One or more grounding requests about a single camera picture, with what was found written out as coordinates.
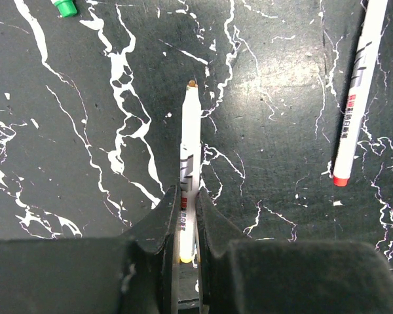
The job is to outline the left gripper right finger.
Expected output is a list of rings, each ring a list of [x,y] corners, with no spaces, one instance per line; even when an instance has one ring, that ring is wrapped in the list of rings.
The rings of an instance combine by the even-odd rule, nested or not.
[[[372,246],[254,240],[196,201],[201,313],[393,313],[393,274]]]

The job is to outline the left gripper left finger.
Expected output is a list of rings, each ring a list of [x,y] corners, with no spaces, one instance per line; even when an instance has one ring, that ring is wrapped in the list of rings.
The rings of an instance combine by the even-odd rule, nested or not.
[[[177,313],[179,191],[115,237],[0,240],[0,313]]]

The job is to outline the yellow pen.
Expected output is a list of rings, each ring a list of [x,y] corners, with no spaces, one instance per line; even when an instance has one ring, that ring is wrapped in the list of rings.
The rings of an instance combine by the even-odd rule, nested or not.
[[[195,254],[196,198],[200,186],[201,161],[201,104],[198,85],[194,80],[187,83],[182,104],[179,181],[180,235],[179,258],[190,263]]]

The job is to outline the green pen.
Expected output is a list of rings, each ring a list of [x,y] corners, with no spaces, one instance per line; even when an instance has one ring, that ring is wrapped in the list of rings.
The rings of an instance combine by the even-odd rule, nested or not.
[[[58,9],[62,18],[75,16],[78,13],[74,0],[51,0],[51,3]]]

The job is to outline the red pen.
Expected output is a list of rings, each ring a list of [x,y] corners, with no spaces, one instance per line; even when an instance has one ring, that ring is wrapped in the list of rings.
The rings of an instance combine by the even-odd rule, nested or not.
[[[335,186],[346,186],[351,175],[362,118],[364,117],[381,42],[381,31],[387,4],[387,0],[374,0],[367,3],[333,167],[333,183]]]

